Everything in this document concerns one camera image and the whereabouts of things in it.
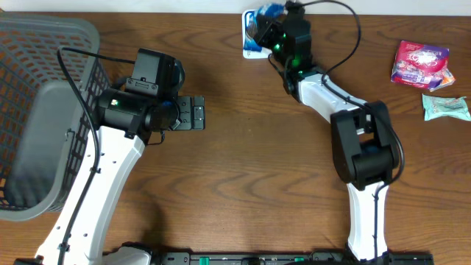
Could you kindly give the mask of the red purple Carefree pad pack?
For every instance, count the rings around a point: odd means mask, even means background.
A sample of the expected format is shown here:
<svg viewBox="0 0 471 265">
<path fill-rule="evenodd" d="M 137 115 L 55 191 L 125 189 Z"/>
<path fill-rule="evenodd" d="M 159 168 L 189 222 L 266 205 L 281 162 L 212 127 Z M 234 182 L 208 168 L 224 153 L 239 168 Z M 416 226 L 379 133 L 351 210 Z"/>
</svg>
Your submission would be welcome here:
<svg viewBox="0 0 471 265">
<path fill-rule="evenodd" d="M 391 82 L 429 89 L 436 72 L 448 67 L 450 50 L 402 40 L 398 46 Z"/>
</svg>

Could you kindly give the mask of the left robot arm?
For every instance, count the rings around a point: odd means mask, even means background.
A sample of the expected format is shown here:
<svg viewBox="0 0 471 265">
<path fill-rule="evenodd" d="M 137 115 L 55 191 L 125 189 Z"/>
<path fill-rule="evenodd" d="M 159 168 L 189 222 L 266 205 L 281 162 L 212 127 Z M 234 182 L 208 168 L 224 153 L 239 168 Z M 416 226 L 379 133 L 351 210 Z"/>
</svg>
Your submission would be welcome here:
<svg viewBox="0 0 471 265">
<path fill-rule="evenodd" d="M 205 128 L 203 96 L 104 91 L 96 103 L 79 172 L 54 228 L 33 258 L 19 264 L 150 264 L 152 251 L 126 243 L 105 255 L 110 221 L 132 168 L 153 132 Z"/>
</svg>

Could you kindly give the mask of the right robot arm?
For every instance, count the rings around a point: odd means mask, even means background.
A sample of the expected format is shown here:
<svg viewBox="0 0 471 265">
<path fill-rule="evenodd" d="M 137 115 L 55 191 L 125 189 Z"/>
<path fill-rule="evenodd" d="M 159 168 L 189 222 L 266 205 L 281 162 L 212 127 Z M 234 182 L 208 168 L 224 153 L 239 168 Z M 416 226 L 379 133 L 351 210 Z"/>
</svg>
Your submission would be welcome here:
<svg viewBox="0 0 471 265">
<path fill-rule="evenodd" d="M 392 257 L 384 236 L 386 195 L 402 174 L 403 146 L 382 101 L 350 95 L 315 64 L 304 14 L 300 2 L 269 4 L 256 11 L 250 36 L 270 51 L 268 60 L 286 93 L 330 124 L 333 164 L 349 194 L 348 260 L 387 264 Z"/>
</svg>

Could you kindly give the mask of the orange small carton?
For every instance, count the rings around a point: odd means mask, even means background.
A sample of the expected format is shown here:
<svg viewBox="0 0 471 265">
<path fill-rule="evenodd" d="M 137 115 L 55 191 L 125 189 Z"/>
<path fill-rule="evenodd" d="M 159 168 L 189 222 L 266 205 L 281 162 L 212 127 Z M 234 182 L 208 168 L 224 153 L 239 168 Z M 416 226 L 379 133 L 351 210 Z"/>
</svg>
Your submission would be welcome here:
<svg viewBox="0 0 471 265">
<path fill-rule="evenodd" d="M 448 68 L 441 70 L 440 72 L 436 72 L 431 80 L 429 85 L 429 91 L 436 91 L 441 88 L 445 88 L 447 86 L 452 85 L 456 81 L 456 78 L 450 72 Z"/>
</svg>

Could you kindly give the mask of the green tissue pack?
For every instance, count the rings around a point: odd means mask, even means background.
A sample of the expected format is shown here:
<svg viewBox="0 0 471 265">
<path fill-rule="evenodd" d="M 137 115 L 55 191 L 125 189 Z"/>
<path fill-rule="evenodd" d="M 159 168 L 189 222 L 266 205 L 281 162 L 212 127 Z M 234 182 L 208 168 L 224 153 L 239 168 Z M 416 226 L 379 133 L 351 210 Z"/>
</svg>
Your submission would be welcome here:
<svg viewBox="0 0 471 265">
<path fill-rule="evenodd" d="M 452 117 L 470 121 L 470 112 L 465 101 L 466 97 L 444 98 L 422 95 L 424 120 L 430 121 L 441 117 Z"/>
</svg>

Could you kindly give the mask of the blue snack packet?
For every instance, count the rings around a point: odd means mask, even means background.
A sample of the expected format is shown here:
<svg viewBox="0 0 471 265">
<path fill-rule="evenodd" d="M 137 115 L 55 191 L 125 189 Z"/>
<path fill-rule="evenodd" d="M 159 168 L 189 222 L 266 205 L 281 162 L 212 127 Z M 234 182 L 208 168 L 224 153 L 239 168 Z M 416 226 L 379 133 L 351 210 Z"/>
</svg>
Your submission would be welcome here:
<svg viewBox="0 0 471 265">
<path fill-rule="evenodd" d="M 259 8 L 246 10 L 242 14 L 243 51 L 262 53 L 263 48 L 255 42 L 255 35 L 260 31 L 259 15 L 277 18 L 285 13 L 285 7 L 279 3 L 268 3 Z"/>
</svg>

